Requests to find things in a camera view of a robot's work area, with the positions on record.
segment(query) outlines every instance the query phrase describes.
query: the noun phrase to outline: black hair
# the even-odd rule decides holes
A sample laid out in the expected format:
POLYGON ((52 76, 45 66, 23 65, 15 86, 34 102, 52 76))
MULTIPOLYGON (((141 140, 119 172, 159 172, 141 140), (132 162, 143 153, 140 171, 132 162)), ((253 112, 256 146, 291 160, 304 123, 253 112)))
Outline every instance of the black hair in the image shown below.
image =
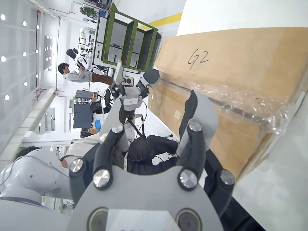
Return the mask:
POLYGON ((76 53, 74 52, 73 49, 68 49, 68 50, 66 50, 66 54, 67 54, 70 58, 72 58, 73 60, 75 60, 75 58, 76 58, 76 53))
POLYGON ((27 155, 28 153, 30 153, 34 150, 37 150, 37 149, 40 149, 40 147, 30 146, 30 147, 27 147, 25 149, 22 149, 21 151, 19 151, 19 153, 16 153, 15 159, 17 159, 21 156, 27 155))
POLYGON ((66 63, 61 63, 61 64, 59 64, 58 65, 58 71, 63 75, 63 73, 64 73, 64 69, 65 69, 65 66, 68 66, 69 67, 69 65, 68 64, 66 64, 66 63))

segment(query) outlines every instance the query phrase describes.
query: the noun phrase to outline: white table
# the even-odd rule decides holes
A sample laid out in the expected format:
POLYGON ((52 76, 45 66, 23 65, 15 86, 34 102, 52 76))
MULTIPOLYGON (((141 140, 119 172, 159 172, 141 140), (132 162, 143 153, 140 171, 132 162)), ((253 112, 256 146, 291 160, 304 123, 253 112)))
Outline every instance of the white table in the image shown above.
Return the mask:
MULTIPOLYGON (((308 0, 187 0, 177 35, 256 27, 308 27, 308 0)), ((234 198, 267 231, 307 230, 308 98, 268 160, 234 198)))

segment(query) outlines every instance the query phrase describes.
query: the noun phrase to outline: black cabinet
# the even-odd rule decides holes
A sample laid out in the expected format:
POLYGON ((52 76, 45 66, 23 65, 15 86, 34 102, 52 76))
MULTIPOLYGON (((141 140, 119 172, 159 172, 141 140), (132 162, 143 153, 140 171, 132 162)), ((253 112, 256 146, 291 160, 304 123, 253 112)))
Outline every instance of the black cabinet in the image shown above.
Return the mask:
POLYGON ((91 91, 76 92, 74 104, 74 128, 92 128, 93 113, 90 111, 91 91))

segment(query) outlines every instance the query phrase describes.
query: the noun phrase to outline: green shelf frame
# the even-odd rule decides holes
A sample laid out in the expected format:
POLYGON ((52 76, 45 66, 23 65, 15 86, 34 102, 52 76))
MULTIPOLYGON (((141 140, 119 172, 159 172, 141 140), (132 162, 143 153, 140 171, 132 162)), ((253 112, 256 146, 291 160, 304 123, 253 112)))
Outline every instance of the green shelf frame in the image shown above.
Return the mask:
POLYGON ((117 63, 111 62, 108 60, 112 29, 113 29, 114 23, 122 24, 127 27, 122 55, 121 55, 123 67, 129 68, 132 70, 137 70, 137 71, 147 71, 151 63, 151 59, 153 59, 152 54, 154 51, 154 44, 156 41, 157 28, 149 24, 146 24, 140 20, 132 18, 131 16, 128 16, 122 12, 119 12, 116 5, 112 3, 108 11, 108 15, 107 15, 106 30, 105 30, 105 35, 104 35, 103 51, 102 51, 101 60, 105 64, 112 64, 115 66, 117 65, 117 63), (124 17, 127 17, 131 19, 132 21, 130 23, 125 23, 123 21, 120 21, 115 18, 116 13, 124 17), (149 30, 144 31, 138 28, 139 23, 147 26, 149 30), (143 36, 143 41, 141 45, 137 67, 131 67, 130 63, 131 63, 132 52, 133 52, 133 47, 134 47, 134 42, 135 42, 137 31, 142 32, 144 36, 143 36))

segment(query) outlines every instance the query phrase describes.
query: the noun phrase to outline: brown pants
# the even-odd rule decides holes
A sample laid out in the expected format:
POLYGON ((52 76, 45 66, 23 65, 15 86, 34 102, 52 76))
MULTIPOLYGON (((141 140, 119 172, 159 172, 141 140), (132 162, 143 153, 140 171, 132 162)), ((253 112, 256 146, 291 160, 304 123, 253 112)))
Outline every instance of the brown pants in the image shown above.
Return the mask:
POLYGON ((93 73, 92 75, 92 82, 102 82, 105 83, 107 85, 111 85, 112 84, 112 77, 109 76, 103 76, 103 75, 99 75, 96 73, 93 73))

